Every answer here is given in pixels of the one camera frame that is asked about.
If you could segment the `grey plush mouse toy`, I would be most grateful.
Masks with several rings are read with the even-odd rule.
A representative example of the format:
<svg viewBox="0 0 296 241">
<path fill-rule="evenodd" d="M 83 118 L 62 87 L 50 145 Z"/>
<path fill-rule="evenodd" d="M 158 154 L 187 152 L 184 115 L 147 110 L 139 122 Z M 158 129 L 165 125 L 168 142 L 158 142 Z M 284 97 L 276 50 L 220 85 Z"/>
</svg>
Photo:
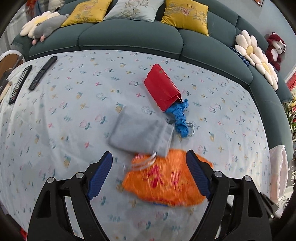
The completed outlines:
<svg viewBox="0 0 296 241">
<path fill-rule="evenodd" d="M 33 32 L 32 44 L 36 45 L 38 41 L 43 42 L 49 37 L 55 30 L 61 27 L 61 25 L 69 18 L 70 15 L 58 15 L 48 20 L 38 23 Z"/>
</svg>

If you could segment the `small yellow embroidered cushion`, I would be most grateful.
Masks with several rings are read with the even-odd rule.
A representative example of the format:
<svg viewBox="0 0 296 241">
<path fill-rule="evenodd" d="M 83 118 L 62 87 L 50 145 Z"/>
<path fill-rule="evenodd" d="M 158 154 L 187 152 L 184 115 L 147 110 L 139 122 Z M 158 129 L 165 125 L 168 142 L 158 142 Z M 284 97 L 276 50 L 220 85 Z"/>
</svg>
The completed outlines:
<svg viewBox="0 0 296 241">
<path fill-rule="evenodd" d="M 85 1 L 78 4 L 61 27 L 82 23 L 102 22 L 111 2 L 112 0 L 97 0 Z"/>
</svg>

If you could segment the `teal sectional sofa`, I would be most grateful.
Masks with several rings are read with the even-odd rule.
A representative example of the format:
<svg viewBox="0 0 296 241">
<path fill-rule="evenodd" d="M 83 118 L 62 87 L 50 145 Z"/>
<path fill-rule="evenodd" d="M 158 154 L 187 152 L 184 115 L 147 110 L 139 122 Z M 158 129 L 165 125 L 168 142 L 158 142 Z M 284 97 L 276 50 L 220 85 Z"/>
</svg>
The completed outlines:
<svg viewBox="0 0 296 241">
<path fill-rule="evenodd" d="M 26 60 L 78 50 L 125 50 L 168 57 L 211 70 L 239 83 L 251 94 L 269 147 L 284 145 L 288 159 L 292 160 L 292 134 L 282 106 L 292 100 L 287 84 L 279 78 L 278 89 L 274 90 L 255 67 L 246 65 L 231 50 L 235 37 L 243 30 L 257 39 L 263 51 L 268 48 L 267 40 L 219 1 L 204 1 L 204 4 L 209 7 L 208 36 L 163 24 L 166 6 L 162 4 L 153 22 L 115 19 L 81 23 L 62 27 L 36 45 L 29 37 L 17 35 L 13 45 Z"/>
</svg>

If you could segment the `black remote control buttons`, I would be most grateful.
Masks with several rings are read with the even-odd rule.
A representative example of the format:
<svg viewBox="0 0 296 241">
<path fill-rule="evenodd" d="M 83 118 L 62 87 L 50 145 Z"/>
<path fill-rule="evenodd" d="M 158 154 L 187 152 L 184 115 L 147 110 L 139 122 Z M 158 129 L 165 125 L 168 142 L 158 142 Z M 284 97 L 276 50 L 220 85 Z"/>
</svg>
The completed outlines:
<svg viewBox="0 0 296 241">
<path fill-rule="evenodd" d="M 22 74 L 19 76 L 18 81 L 16 82 L 13 92 L 10 96 L 9 105 L 12 105 L 16 102 L 18 94 L 20 93 L 20 90 L 31 70 L 32 70 L 32 65 L 29 65 L 23 70 Z"/>
</svg>

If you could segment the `white daisy pillow far end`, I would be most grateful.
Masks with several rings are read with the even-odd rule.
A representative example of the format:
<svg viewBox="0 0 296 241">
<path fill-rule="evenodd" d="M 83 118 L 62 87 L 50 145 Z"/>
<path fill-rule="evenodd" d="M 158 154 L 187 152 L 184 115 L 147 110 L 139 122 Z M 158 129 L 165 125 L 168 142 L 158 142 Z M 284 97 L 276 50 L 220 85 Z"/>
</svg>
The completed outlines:
<svg viewBox="0 0 296 241">
<path fill-rule="evenodd" d="M 20 36 L 22 37 L 28 36 L 29 38 L 33 39 L 33 33 L 35 28 L 37 27 L 37 24 L 42 23 L 45 20 L 48 20 L 50 18 L 59 16 L 59 15 L 60 14 L 58 12 L 46 11 L 41 15 L 34 17 L 32 20 L 30 20 L 29 22 L 27 22 L 25 25 L 22 26 Z"/>
</svg>

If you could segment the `red paper box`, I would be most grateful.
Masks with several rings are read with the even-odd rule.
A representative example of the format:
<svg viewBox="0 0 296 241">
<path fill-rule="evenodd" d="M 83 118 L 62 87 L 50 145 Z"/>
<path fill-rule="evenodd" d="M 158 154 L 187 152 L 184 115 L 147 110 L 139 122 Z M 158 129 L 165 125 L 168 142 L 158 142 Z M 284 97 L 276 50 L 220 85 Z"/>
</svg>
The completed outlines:
<svg viewBox="0 0 296 241">
<path fill-rule="evenodd" d="M 152 66 L 144 85 L 162 112 L 175 102 L 183 102 L 180 91 L 159 64 Z"/>
</svg>

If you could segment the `white daisy pillow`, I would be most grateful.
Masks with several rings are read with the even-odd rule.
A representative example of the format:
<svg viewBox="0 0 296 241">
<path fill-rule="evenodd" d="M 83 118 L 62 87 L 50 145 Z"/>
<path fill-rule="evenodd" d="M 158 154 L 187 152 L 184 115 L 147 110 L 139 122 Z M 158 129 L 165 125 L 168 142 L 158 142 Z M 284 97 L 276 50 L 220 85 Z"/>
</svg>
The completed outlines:
<svg viewBox="0 0 296 241">
<path fill-rule="evenodd" d="M 262 64 L 264 61 L 262 49 L 259 47 L 257 39 L 250 35 L 247 30 L 242 30 L 235 37 L 235 50 L 237 50 L 252 66 Z"/>
<path fill-rule="evenodd" d="M 269 63 L 265 54 L 257 56 L 256 54 L 251 54 L 251 59 L 255 63 L 255 68 L 265 77 L 267 82 L 276 91 L 278 90 L 278 75 L 274 71 L 273 66 Z"/>
</svg>

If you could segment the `white daisy pillow left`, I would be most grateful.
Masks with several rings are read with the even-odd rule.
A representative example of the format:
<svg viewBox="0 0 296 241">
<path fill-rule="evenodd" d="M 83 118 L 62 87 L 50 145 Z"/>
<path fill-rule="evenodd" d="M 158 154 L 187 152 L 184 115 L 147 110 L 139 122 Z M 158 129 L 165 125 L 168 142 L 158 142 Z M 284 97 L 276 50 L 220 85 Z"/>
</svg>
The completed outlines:
<svg viewBox="0 0 296 241">
<path fill-rule="evenodd" d="M 237 50 L 252 66 L 262 64 L 264 61 L 262 49 L 259 47 L 257 39 L 250 35 L 247 30 L 242 30 L 235 37 L 235 50 Z"/>
</svg>

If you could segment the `orange bag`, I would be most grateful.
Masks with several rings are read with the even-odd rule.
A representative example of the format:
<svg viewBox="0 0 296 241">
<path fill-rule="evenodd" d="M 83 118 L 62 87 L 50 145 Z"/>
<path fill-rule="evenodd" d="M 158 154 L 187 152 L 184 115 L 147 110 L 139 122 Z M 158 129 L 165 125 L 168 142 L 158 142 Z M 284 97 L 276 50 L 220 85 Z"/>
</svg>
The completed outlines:
<svg viewBox="0 0 296 241">
<path fill-rule="evenodd" d="M 194 206 L 206 197 L 199 191 L 186 163 L 186 151 L 170 149 L 150 167 L 129 171 L 123 189 L 147 202 L 166 206 Z"/>
</svg>

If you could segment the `white trash bag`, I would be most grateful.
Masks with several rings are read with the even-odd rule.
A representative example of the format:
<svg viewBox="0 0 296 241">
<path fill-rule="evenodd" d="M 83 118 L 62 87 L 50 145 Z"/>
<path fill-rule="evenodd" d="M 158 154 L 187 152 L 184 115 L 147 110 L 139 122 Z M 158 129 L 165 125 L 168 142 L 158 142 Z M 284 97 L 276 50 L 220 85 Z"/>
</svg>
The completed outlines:
<svg viewBox="0 0 296 241">
<path fill-rule="evenodd" d="M 278 145 L 269 150 L 271 188 L 270 199 L 278 202 L 284 196 L 288 181 L 288 160 L 284 145 Z"/>
</svg>

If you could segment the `red and white plush bear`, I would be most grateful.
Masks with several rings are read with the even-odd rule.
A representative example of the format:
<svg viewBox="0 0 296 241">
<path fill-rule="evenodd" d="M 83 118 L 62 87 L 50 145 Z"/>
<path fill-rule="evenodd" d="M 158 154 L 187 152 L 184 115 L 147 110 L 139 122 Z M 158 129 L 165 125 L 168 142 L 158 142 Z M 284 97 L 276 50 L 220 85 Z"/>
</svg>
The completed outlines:
<svg viewBox="0 0 296 241">
<path fill-rule="evenodd" d="M 277 71 L 280 71 L 281 54 L 286 51 L 287 46 L 284 40 L 275 32 L 271 33 L 267 38 L 267 42 L 268 48 L 265 53 L 267 59 Z"/>
</svg>

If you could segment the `grey fabric pouch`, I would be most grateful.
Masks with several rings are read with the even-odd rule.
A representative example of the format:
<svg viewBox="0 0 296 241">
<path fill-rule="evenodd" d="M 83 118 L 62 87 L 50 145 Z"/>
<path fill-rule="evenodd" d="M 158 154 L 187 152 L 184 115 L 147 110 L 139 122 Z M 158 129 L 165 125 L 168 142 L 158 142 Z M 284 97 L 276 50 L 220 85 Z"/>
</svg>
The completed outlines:
<svg viewBox="0 0 296 241">
<path fill-rule="evenodd" d="M 165 158 L 171 146 L 174 126 L 164 119 L 145 118 L 130 106 L 120 112 L 109 144 L 122 151 L 145 154 L 147 158 L 128 166 L 129 171 L 140 171 L 154 164 L 157 157 Z"/>
</svg>

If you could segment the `floral light blue tablecloth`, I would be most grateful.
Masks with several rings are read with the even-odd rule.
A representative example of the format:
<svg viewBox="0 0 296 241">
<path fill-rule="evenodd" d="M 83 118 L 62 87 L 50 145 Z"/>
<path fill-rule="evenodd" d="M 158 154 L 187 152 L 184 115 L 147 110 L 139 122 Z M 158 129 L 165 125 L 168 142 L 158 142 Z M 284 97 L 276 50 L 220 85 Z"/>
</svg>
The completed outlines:
<svg viewBox="0 0 296 241">
<path fill-rule="evenodd" d="M 14 104 L 1 103 L 1 204 L 25 230 L 49 177 L 71 178 L 109 151 L 111 170 L 91 201 L 111 240 L 188 240 L 207 207 L 186 166 L 193 150 L 228 177 L 271 192 L 265 129 L 250 94 L 197 66 L 124 51 L 58 54 L 17 67 Z"/>
</svg>

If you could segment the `blue patterned cloth on sofa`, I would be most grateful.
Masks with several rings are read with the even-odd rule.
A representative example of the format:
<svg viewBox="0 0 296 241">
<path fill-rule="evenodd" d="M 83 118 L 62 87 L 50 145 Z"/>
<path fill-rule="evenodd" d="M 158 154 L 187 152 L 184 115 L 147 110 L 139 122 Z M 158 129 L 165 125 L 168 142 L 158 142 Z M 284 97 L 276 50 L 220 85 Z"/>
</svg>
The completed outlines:
<svg viewBox="0 0 296 241">
<path fill-rule="evenodd" d="M 246 66 L 250 65 L 249 61 L 239 51 L 232 46 L 229 46 L 229 48 L 246 64 Z"/>
</svg>

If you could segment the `large yellow embroidered cushion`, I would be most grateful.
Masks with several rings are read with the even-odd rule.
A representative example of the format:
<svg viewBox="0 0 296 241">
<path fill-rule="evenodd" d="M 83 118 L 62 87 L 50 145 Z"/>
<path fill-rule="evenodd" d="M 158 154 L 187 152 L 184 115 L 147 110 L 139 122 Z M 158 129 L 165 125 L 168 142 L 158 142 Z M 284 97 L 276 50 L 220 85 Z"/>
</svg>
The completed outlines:
<svg viewBox="0 0 296 241">
<path fill-rule="evenodd" d="M 178 29 L 209 36 L 207 14 L 209 7 L 197 1 L 166 1 L 161 22 Z"/>
</svg>

